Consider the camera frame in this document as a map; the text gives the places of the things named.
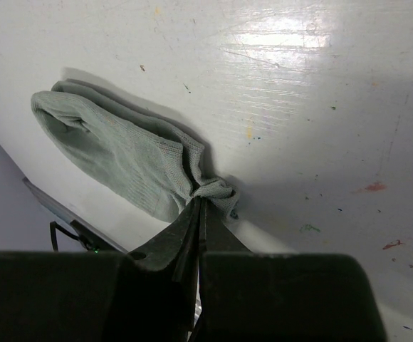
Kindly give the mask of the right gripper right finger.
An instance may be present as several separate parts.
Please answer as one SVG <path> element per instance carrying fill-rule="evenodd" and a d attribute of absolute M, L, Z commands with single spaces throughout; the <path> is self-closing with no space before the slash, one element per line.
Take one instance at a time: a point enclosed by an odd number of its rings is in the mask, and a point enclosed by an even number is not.
<path fill-rule="evenodd" d="M 218 209 L 203 199 L 199 213 L 199 260 L 207 252 L 252 255 L 252 251 L 223 223 Z"/>

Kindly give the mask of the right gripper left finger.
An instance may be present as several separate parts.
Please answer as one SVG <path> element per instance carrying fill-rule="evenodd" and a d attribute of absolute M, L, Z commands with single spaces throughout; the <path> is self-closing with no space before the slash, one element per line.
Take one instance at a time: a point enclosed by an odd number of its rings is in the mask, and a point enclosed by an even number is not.
<path fill-rule="evenodd" d="M 128 256 L 144 271 L 183 281 L 196 262 L 201 203 L 193 199 L 173 223 Z"/>

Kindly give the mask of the light grey sock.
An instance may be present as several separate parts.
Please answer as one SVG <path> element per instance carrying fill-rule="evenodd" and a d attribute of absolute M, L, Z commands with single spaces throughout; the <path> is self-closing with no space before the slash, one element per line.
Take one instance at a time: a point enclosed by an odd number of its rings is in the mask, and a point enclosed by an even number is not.
<path fill-rule="evenodd" d="M 34 93 L 31 109 L 76 167 L 151 217 L 173 222 L 202 197 L 224 219 L 237 219 L 235 186 L 205 177 L 205 146 L 166 120 L 70 81 Z"/>

